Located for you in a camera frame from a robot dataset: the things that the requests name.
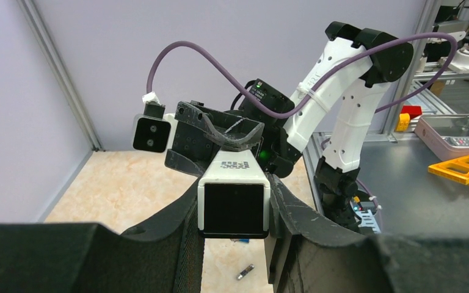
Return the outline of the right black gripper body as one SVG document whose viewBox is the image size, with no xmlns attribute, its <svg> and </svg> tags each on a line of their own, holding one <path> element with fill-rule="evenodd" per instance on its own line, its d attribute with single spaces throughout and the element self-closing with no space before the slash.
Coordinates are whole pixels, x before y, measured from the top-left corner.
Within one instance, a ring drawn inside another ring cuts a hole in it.
<svg viewBox="0 0 469 293">
<path fill-rule="evenodd" d="M 238 153 L 260 144 L 264 123 L 240 114 L 178 103 L 175 135 L 165 166 L 192 176 L 202 176 L 219 151 Z"/>
</svg>

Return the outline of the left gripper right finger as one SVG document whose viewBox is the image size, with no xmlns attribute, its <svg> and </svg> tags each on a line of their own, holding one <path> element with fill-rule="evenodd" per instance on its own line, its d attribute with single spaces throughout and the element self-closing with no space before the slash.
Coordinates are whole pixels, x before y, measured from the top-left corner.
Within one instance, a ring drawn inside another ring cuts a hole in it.
<svg viewBox="0 0 469 293">
<path fill-rule="evenodd" d="M 363 235 L 337 225 L 269 175 L 264 241 L 274 292 L 469 292 L 469 234 Z"/>
</svg>

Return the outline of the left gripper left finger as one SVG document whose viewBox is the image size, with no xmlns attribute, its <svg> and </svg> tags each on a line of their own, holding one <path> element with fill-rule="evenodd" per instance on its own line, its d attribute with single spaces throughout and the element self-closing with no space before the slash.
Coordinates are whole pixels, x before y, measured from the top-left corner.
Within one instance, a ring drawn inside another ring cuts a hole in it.
<svg viewBox="0 0 469 293">
<path fill-rule="evenodd" d="M 102 224 L 0 224 L 0 292 L 199 292 L 197 185 L 122 233 Z"/>
</svg>

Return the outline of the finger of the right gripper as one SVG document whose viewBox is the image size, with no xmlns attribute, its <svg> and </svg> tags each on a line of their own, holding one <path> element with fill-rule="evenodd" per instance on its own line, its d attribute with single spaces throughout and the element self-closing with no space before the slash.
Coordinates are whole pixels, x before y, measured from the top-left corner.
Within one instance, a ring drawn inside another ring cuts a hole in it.
<svg viewBox="0 0 469 293">
<path fill-rule="evenodd" d="M 230 151 L 249 149 L 258 144 L 264 124 L 240 114 L 210 109 L 198 104 L 179 102 L 175 145 L 205 148 L 214 145 Z"/>
<path fill-rule="evenodd" d="M 206 168 L 173 150 L 167 150 L 164 165 L 174 171 L 191 176 L 202 176 Z"/>
</svg>

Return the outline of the white remote control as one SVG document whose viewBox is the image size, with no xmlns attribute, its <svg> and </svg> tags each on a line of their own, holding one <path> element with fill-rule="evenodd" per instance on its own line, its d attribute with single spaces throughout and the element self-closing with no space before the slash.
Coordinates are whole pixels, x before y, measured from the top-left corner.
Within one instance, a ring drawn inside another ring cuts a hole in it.
<svg viewBox="0 0 469 293">
<path fill-rule="evenodd" d="M 271 185 L 250 150 L 220 150 L 197 186 L 197 226 L 204 238 L 264 239 Z"/>
</svg>

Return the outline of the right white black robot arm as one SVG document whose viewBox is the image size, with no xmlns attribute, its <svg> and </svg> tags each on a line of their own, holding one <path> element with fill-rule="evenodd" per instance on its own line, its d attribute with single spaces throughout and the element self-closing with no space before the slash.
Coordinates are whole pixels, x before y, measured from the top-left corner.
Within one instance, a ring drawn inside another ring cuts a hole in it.
<svg viewBox="0 0 469 293">
<path fill-rule="evenodd" d="M 314 67 L 284 101 L 265 83 L 243 89 L 237 114 L 180 102 L 166 164 L 193 165 L 200 178 L 198 231 L 207 238 L 262 238 L 269 233 L 270 176 L 287 177 L 311 135 L 335 104 L 335 129 L 319 160 L 322 212 L 358 231 L 351 206 L 357 192 L 363 141 L 378 104 L 408 69 L 413 46 L 374 29 L 332 22 L 328 42 Z"/>
</svg>

